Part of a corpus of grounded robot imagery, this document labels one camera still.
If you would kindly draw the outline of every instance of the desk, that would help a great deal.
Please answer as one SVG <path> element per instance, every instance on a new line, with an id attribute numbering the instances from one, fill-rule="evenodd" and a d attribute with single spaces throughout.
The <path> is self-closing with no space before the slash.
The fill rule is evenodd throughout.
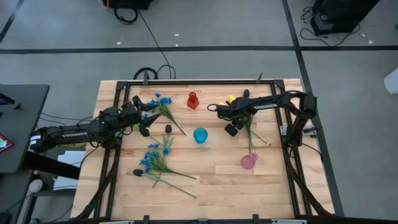
<path id="1" fill-rule="evenodd" d="M 144 215 L 150 215 L 151 220 L 248 219 L 253 214 L 259 214 L 260 218 L 294 217 L 275 110 L 262 110 L 254 116 L 252 130 L 267 144 L 253 137 L 254 152 L 258 153 L 259 159 L 253 169 L 244 170 L 239 163 L 249 151 L 247 134 L 241 130 L 231 137 L 224 130 L 228 122 L 218 119 L 215 112 L 206 109 L 211 103 L 227 100 L 229 95 L 241 96 L 246 88 L 253 98 L 271 95 L 270 85 L 238 85 L 236 80 L 234 85 L 190 85 L 193 80 L 173 82 L 178 85 L 161 85 L 172 80 L 156 81 L 146 86 L 130 87 L 129 100 L 138 95 L 143 102 L 147 102 L 154 98 L 155 93 L 172 98 L 170 110 L 187 136 L 173 125 L 172 136 L 175 139 L 167 163 L 171 169 L 194 176 L 197 180 L 172 174 L 164 174 L 162 178 L 198 198 L 194 199 L 165 184 L 158 184 L 152 189 L 153 180 L 133 175 L 134 169 L 142 169 L 139 161 L 147 145 L 154 143 L 151 138 L 144 138 L 138 131 L 133 131 L 122 141 L 112 220 L 142 220 Z M 299 79 L 283 81 L 286 91 L 302 91 Z M 113 105 L 116 85 L 117 81 L 101 82 L 95 115 Z M 196 110 L 187 107 L 191 91 L 197 94 L 200 102 Z M 119 106 L 123 103 L 124 90 L 121 94 Z M 166 124 L 171 124 L 166 117 L 158 118 L 150 127 L 151 136 L 161 140 Z M 205 128 L 209 134 L 203 145 L 196 144 L 193 139 L 193 131 L 199 127 Z M 303 142 L 318 147 L 314 138 L 305 136 Z M 92 150 L 92 147 L 87 147 L 86 154 Z M 308 188 L 333 213 L 319 154 L 306 146 L 299 147 L 299 152 Z M 103 156 L 104 150 L 97 150 L 82 165 L 71 217 L 78 215 L 96 192 Z M 109 157 L 108 170 L 112 162 L 113 154 Z M 299 188 L 296 189 L 300 213 L 304 214 L 303 200 Z M 106 200 L 103 200 L 100 216 L 104 216 L 105 207 Z"/>

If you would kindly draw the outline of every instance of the table leg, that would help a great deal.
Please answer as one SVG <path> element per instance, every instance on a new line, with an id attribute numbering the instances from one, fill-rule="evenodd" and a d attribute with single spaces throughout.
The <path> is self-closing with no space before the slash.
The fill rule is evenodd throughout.
<path id="1" fill-rule="evenodd" d="M 23 168 L 33 169 L 50 174 L 68 177 L 71 179 L 79 179 L 80 168 L 64 162 L 56 161 L 48 157 L 28 151 L 25 156 Z"/>

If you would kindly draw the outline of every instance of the red glass bottle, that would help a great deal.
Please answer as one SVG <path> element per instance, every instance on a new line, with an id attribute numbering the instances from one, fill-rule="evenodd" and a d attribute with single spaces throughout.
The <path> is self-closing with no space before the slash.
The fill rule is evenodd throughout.
<path id="1" fill-rule="evenodd" d="M 198 105 L 199 105 L 199 99 L 197 98 L 197 94 L 194 92 L 191 92 L 189 94 L 187 106 L 191 107 L 192 109 L 195 109 Z"/>

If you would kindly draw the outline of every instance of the white label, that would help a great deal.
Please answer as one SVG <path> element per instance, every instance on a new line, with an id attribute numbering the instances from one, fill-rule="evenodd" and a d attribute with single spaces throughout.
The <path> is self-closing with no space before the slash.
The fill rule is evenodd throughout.
<path id="1" fill-rule="evenodd" d="M 32 137 L 30 137 L 30 140 L 33 141 L 33 140 L 40 139 L 40 138 L 41 138 L 40 136 L 32 136 Z"/>
<path id="2" fill-rule="evenodd" d="M 268 108 L 276 108 L 278 105 L 276 104 L 270 104 L 270 105 L 262 105 L 262 106 L 255 106 L 254 108 L 257 110 L 262 110 L 262 109 L 268 109 Z"/>

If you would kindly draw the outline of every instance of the wooden table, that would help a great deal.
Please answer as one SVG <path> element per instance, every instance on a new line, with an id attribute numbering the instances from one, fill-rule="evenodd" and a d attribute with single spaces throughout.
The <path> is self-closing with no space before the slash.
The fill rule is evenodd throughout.
<path id="1" fill-rule="evenodd" d="M 117 81 L 101 82 L 95 115 L 113 105 L 116 83 Z M 287 91 L 302 91 L 299 79 L 285 79 L 284 83 Z M 144 138 L 138 131 L 134 131 L 123 137 L 112 220 L 142 220 L 144 215 L 150 215 L 151 220 L 246 219 L 252 218 L 253 214 L 259 214 L 260 218 L 293 218 L 275 111 L 262 110 L 254 116 L 252 130 L 267 144 L 253 137 L 256 147 L 254 152 L 258 153 L 259 159 L 253 169 L 245 170 L 240 166 L 240 160 L 249 153 L 246 132 L 241 130 L 235 137 L 231 137 L 224 130 L 228 122 L 218 119 L 215 112 L 206 109 L 211 103 L 226 101 L 230 95 L 241 96 L 246 88 L 253 98 L 271 95 L 269 85 L 131 87 L 130 100 L 138 95 L 143 102 L 147 102 L 154 98 L 155 93 L 172 98 L 170 110 L 187 136 L 173 125 L 172 136 L 175 139 L 167 164 L 171 169 L 197 179 L 173 174 L 164 174 L 162 178 L 198 198 L 190 197 L 162 183 L 151 188 L 153 180 L 133 175 L 134 169 L 143 169 L 139 162 L 147 151 L 147 145 L 155 143 L 151 138 Z M 188 94 L 191 91 L 199 98 L 200 104 L 196 110 L 187 107 Z M 158 118 L 150 127 L 151 136 L 161 141 L 166 124 L 171 124 L 166 117 Z M 197 144 L 193 138 L 193 131 L 199 127 L 208 131 L 208 139 L 204 144 Z M 318 147 L 314 138 L 304 136 L 303 142 L 314 148 Z M 92 149 L 88 146 L 86 154 Z M 299 147 L 299 151 L 308 188 L 333 213 L 319 154 L 306 146 Z M 104 150 L 98 149 L 85 160 L 71 217 L 78 215 L 96 192 L 103 155 Z M 303 200 L 299 188 L 296 189 L 300 211 L 303 213 Z M 106 200 L 103 200 L 102 216 L 105 207 Z"/>

